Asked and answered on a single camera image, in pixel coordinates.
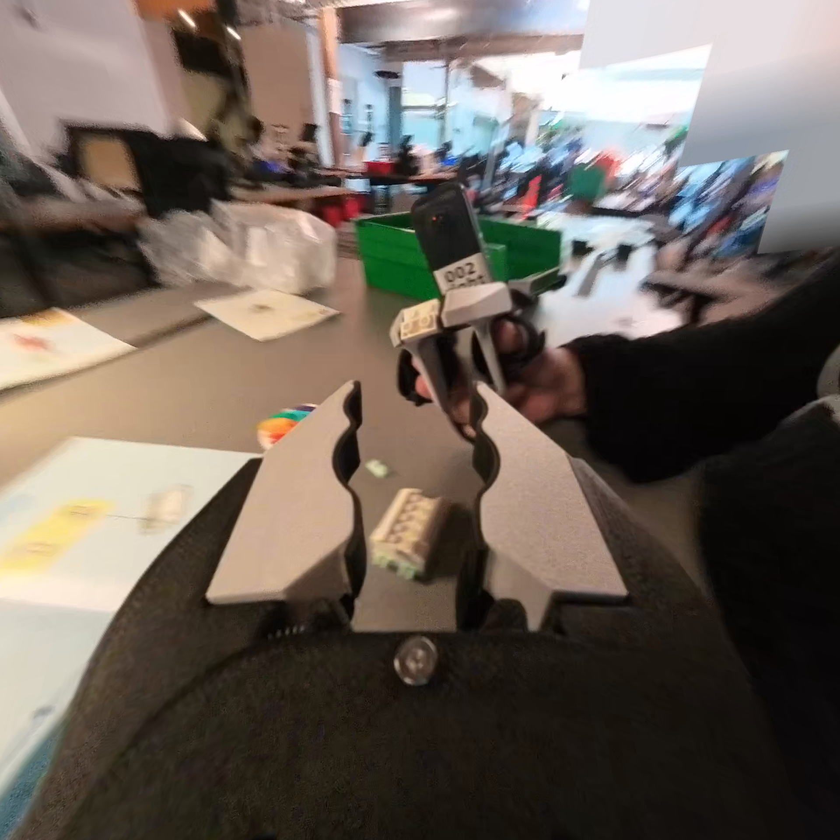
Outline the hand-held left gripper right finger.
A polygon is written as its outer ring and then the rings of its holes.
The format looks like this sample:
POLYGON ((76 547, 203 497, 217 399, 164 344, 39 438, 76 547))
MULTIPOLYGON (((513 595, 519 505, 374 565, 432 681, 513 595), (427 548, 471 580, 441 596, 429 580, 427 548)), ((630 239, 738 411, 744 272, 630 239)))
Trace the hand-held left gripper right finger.
POLYGON ((472 397, 479 588, 517 602, 526 628, 559 602, 618 606, 629 591, 595 520, 573 459, 486 384, 472 397))

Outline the white instruction booklet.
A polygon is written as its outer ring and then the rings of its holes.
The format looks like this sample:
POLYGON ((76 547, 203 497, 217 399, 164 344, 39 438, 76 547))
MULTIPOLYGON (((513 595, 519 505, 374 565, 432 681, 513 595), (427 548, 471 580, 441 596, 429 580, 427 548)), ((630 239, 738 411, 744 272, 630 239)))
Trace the white instruction booklet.
POLYGON ((204 299, 196 301, 194 306, 211 319, 257 342, 286 337, 340 314, 338 310, 308 298, 270 289, 204 299))

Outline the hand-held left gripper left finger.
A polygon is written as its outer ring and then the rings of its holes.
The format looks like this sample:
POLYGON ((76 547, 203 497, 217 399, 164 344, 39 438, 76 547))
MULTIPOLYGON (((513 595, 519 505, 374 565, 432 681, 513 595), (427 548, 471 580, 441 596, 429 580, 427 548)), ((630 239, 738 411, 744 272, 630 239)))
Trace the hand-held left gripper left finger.
POLYGON ((320 600, 352 606, 365 577, 358 381, 268 449, 206 590, 215 605, 320 600))

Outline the white tan lego block assembly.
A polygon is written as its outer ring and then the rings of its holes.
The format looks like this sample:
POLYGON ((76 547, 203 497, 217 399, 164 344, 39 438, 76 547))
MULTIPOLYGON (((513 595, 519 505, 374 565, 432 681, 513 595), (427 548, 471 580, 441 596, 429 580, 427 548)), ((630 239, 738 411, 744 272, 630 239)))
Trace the white tan lego block assembly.
POLYGON ((426 582, 451 511, 447 499, 400 489, 371 533, 370 562, 404 580, 426 582))

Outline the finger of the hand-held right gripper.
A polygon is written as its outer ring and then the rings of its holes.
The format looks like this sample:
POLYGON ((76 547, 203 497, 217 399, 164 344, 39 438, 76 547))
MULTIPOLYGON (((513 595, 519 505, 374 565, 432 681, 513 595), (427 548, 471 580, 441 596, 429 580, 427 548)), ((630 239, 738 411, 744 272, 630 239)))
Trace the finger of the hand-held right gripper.
POLYGON ((454 352, 443 324, 441 303, 418 303, 400 310, 392 323, 392 345, 400 353, 397 391, 415 406, 434 403, 450 415, 452 385, 445 356, 454 352))
POLYGON ((486 367, 486 380, 501 395, 507 389, 507 381, 492 337, 492 325, 511 312, 512 297, 507 286, 453 289, 445 294, 441 311, 441 323, 446 330, 471 331, 478 357, 486 367))

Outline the light blue instruction booklet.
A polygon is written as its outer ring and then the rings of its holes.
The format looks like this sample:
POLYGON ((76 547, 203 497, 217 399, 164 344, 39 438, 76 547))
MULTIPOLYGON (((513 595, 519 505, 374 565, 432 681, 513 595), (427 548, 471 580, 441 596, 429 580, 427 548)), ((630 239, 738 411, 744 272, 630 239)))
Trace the light blue instruction booklet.
POLYGON ((88 662, 235 451, 72 437, 2 488, 1 790, 38 778, 88 662))

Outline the clear plastic bag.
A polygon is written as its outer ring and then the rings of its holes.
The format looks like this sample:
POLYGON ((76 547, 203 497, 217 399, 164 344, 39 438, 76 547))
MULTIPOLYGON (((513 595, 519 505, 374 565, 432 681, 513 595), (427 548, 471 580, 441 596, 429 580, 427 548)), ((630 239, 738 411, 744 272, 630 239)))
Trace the clear plastic bag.
POLYGON ((209 213, 172 211, 143 220, 137 232, 168 287, 221 282, 306 296, 331 287, 338 269, 333 227, 294 208, 213 201, 209 213))

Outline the person's black sweater torso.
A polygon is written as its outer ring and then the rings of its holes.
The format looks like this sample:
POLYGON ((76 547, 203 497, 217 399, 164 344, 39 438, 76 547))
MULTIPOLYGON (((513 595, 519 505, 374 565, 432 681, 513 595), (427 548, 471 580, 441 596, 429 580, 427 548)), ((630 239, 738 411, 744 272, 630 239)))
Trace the person's black sweater torso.
POLYGON ((837 398, 710 461, 699 541, 779 744, 807 838, 839 838, 837 398))

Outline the pale booklet with red print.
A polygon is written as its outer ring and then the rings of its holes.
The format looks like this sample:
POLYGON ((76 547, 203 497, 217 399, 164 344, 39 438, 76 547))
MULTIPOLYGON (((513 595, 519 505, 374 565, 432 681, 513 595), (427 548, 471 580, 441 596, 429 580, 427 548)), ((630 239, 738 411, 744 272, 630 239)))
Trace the pale booklet with red print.
POLYGON ((1 391, 77 373, 134 352, 68 311, 1 320, 1 391))

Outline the green plastic bin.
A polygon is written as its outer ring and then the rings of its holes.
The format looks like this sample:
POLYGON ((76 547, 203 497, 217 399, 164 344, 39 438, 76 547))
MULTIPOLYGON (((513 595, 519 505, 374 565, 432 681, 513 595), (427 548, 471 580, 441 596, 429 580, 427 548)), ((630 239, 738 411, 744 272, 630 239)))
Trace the green plastic bin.
POLYGON ((478 219, 485 257, 461 258, 444 274, 429 268, 409 213, 359 218, 355 222, 358 252, 368 286, 420 301, 441 298, 479 281, 508 284, 548 274, 537 294, 562 288, 562 237, 556 230, 530 223, 478 219))

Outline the person's right forearm black sleeve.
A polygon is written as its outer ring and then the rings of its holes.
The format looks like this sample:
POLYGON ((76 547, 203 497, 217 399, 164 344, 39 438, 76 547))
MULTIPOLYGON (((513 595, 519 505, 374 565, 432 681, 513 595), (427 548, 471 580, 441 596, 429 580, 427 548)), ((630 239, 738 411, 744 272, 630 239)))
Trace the person's right forearm black sleeve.
POLYGON ((583 376, 587 443, 635 482, 760 439, 817 398, 839 344, 838 257, 738 318, 565 346, 583 376))

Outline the round rainbow lego disc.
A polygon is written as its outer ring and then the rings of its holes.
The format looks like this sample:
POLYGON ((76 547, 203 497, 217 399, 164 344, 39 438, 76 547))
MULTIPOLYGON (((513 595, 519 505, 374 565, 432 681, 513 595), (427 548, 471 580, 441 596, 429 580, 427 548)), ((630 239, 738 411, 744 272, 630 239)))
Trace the round rainbow lego disc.
POLYGON ((302 403, 285 408, 261 421, 256 429, 259 445, 264 450, 272 448, 318 407, 317 404, 302 403))

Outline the person's right hand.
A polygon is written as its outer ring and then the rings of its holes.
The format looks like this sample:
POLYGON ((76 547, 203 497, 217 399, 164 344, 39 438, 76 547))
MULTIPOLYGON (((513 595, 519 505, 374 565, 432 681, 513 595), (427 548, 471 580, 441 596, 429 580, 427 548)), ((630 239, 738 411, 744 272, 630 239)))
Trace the person's right hand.
MULTIPOLYGON (((497 321, 492 335, 499 354, 513 354, 524 346, 524 331, 509 322, 497 321)), ((537 425, 586 414, 584 375, 576 356, 566 349, 543 350, 509 381, 502 394, 508 404, 537 425)), ((451 419, 468 438, 474 437, 469 424, 469 389, 460 386, 452 399, 451 419)))

